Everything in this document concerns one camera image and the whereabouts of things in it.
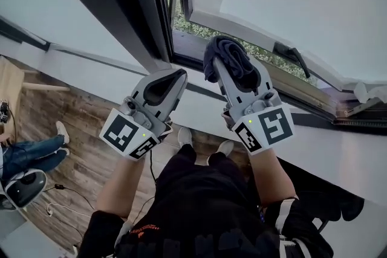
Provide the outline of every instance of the human arm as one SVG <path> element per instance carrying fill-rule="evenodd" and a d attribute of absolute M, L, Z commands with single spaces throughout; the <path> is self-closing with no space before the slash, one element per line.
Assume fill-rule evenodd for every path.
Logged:
<path fill-rule="evenodd" d="M 128 218 L 144 163 L 145 157 L 138 161 L 121 157 L 98 195 L 96 209 Z"/>
<path fill-rule="evenodd" d="M 273 149 L 250 156 L 250 164 L 262 206 L 296 196 L 294 185 Z"/>
<path fill-rule="evenodd" d="M 113 253 L 115 240 L 132 209 L 145 159 L 120 158 L 97 197 L 96 211 L 83 237 L 79 258 L 105 257 Z"/>
<path fill-rule="evenodd" d="M 294 185 L 279 163 L 273 149 L 250 157 L 265 223 L 290 242 L 280 239 L 280 247 L 295 257 L 333 257 L 333 250 L 303 209 Z"/>
<path fill-rule="evenodd" d="M 0 135 L 0 143 L 5 143 L 8 139 L 11 138 L 11 134 L 1 134 Z"/>

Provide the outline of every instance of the cable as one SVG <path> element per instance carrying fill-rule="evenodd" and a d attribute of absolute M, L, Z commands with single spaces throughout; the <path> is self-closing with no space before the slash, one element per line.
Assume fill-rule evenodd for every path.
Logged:
<path fill-rule="evenodd" d="M 143 211 L 143 208 L 144 208 L 145 204 L 147 204 L 147 203 L 148 203 L 151 199 L 153 199 L 154 197 L 155 197 L 155 196 L 149 198 L 147 201 L 144 202 L 144 204 L 143 204 L 141 210 L 139 211 L 139 213 L 137 214 L 136 218 L 135 218 L 134 221 L 133 221 L 133 226 L 134 226 L 134 224 L 135 224 L 137 218 L 140 216 L 141 212 Z"/>
<path fill-rule="evenodd" d="M 67 208 L 67 210 L 69 210 L 69 211 L 73 211 L 73 212 L 75 212 L 75 213 L 77 213 L 77 214 L 80 214 L 80 215 L 83 215 L 83 216 L 86 216 L 86 217 L 91 218 L 90 215 L 83 214 L 83 213 L 79 213 L 78 211 L 75 211 L 75 210 L 73 210 L 72 208 L 67 207 L 66 205 L 60 205 L 60 204 L 58 204 L 58 203 L 49 203 L 49 204 L 47 204 L 47 207 L 46 207 L 47 213 L 49 213 L 48 207 L 49 207 L 50 205 L 57 205 L 57 206 L 59 206 L 59 207 L 64 207 L 64 208 Z"/>
<path fill-rule="evenodd" d="M 35 201 L 33 201 L 32 203 L 35 203 L 35 204 L 37 204 L 38 206 L 40 206 L 40 207 L 43 208 L 43 206 L 41 206 L 39 203 L 37 203 L 37 202 L 35 202 Z M 46 215 L 46 216 L 47 216 L 47 217 L 52 217 L 52 214 L 49 214 L 49 213 L 47 212 L 47 215 Z M 61 223 L 65 224 L 65 225 L 68 225 L 69 227 L 75 229 L 75 230 L 79 233 L 80 238 L 81 238 L 81 241 L 78 242 L 78 243 L 76 243 L 76 245 L 78 245 L 78 244 L 80 244 L 80 243 L 83 242 L 83 235 L 82 235 L 82 233 L 81 233 L 76 227 L 74 227 L 73 225 L 70 225 L 70 224 L 67 223 L 67 222 L 64 222 L 63 220 L 59 219 L 58 217 L 55 217 L 55 218 L 56 218 L 58 221 L 60 221 Z"/>
<path fill-rule="evenodd" d="M 91 205 L 91 203 L 89 202 L 89 200 L 87 200 L 87 198 L 84 196 L 84 195 L 81 195 L 79 192 L 77 192 L 76 190 L 74 189 L 71 189 L 71 188 L 68 188 L 68 187 L 65 187 L 63 186 L 62 184 L 55 184 L 54 187 L 51 187 L 49 189 L 46 189 L 44 190 L 43 192 L 48 192 L 49 190 L 51 189 L 58 189 L 58 190 L 63 190 L 63 189 L 67 189 L 67 190 L 71 190 L 72 192 L 75 192 L 77 193 L 78 195 L 80 195 L 84 200 L 86 200 L 87 203 L 89 203 L 90 207 L 95 210 L 95 208 Z"/>
<path fill-rule="evenodd" d="M 43 190 L 43 192 L 44 192 L 44 193 L 45 193 L 45 192 L 48 192 L 49 190 L 54 189 L 54 188 L 55 188 L 55 186 L 54 186 L 54 187 L 51 187 L 51 188 L 49 188 L 49 189 Z"/>
<path fill-rule="evenodd" d="M 89 203 L 90 207 L 91 207 L 93 210 L 95 210 L 95 208 L 91 205 L 91 203 L 89 202 L 89 200 L 87 200 L 86 197 L 85 197 L 84 195 L 81 195 L 79 192 L 77 192 L 76 190 L 71 189 L 71 188 L 65 187 L 65 189 L 71 190 L 72 192 L 77 193 L 78 195 L 80 195 L 84 200 L 86 200 L 87 203 Z"/>
<path fill-rule="evenodd" d="M 150 152 L 151 152 L 151 156 L 150 156 L 150 160 L 151 160 L 151 173 L 152 173 L 152 177 L 153 177 L 153 180 L 155 181 L 155 186 L 156 186 L 157 185 L 157 180 L 156 180 L 156 177 L 155 177 L 155 175 L 153 173 L 153 168 L 152 168 L 152 166 L 153 166 L 152 150 L 150 150 Z"/>
<path fill-rule="evenodd" d="M 17 131 L 17 128 L 16 128 L 15 116 L 13 116 L 12 110 L 11 110 L 11 108 L 9 106 L 8 106 L 8 110 L 10 111 L 11 116 L 12 116 L 13 127 L 15 128 L 15 143 L 17 143 L 18 142 L 18 131 Z"/>

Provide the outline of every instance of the white sneaker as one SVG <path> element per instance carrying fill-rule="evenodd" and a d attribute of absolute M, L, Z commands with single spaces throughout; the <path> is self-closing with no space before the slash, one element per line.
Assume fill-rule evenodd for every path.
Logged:
<path fill-rule="evenodd" d="M 57 152 L 60 151 L 60 150 L 64 150 L 64 151 L 66 152 L 66 156 L 70 156 L 70 150 L 69 150 L 69 149 L 67 149 L 67 148 L 65 148 L 65 147 L 60 147 L 60 148 L 57 150 Z"/>
<path fill-rule="evenodd" d="M 70 143 L 70 136 L 67 133 L 65 125 L 63 125 L 61 121 L 57 121 L 55 125 L 58 130 L 58 135 L 63 135 L 65 137 L 65 144 Z"/>
<path fill-rule="evenodd" d="M 226 155 L 226 157 L 228 157 L 232 150 L 234 148 L 234 141 L 232 140 L 226 140 L 226 141 L 223 141 L 219 147 L 218 147 L 218 150 L 216 151 L 217 153 L 218 152 L 222 152 L 223 154 Z"/>
<path fill-rule="evenodd" d="M 188 128 L 181 127 L 177 133 L 177 141 L 179 142 L 180 147 L 185 144 L 190 144 L 192 146 L 192 134 Z"/>

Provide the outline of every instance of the dark gray cloth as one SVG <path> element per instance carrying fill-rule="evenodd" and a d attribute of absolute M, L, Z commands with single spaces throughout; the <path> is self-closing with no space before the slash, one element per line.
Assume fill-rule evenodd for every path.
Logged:
<path fill-rule="evenodd" d="M 254 70 L 244 47 L 238 41 L 231 37 L 215 36 L 207 44 L 203 62 L 205 79 L 211 83 L 218 81 L 212 64 L 215 56 L 223 61 L 229 74 L 236 79 L 241 79 Z"/>

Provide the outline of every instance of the green foliage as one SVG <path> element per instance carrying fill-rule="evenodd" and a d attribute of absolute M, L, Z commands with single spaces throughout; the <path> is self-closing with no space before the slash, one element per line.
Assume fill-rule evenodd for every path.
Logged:
<path fill-rule="evenodd" d="M 219 31 L 213 30 L 211 28 L 207 28 L 204 26 L 200 26 L 191 22 L 186 21 L 183 12 L 181 11 L 180 0 L 176 0 L 176 10 L 175 10 L 175 19 L 174 19 L 174 29 L 183 31 L 185 33 L 194 34 L 198 37 L 202 37 L 204 39 L 211 39 L 214 36 L 219 36 L 222 33 Z M 262 60 L 267 62 L 279 69 L 282 69 L 314 86 L 317 85 L 317 78 L 315 76 L 311 76 L 309 79 L 305 77 L 304 71 L 298 66 L 284 60 L 283 58 L 274 55 L 273 53 L 266 51 L 260 47 L 257 47 L 254 44 L 248 43 L 238 38 L 234 38 L 238 40 L 246 52 L 249 55 L 257 58 L 258 60 Z"/>

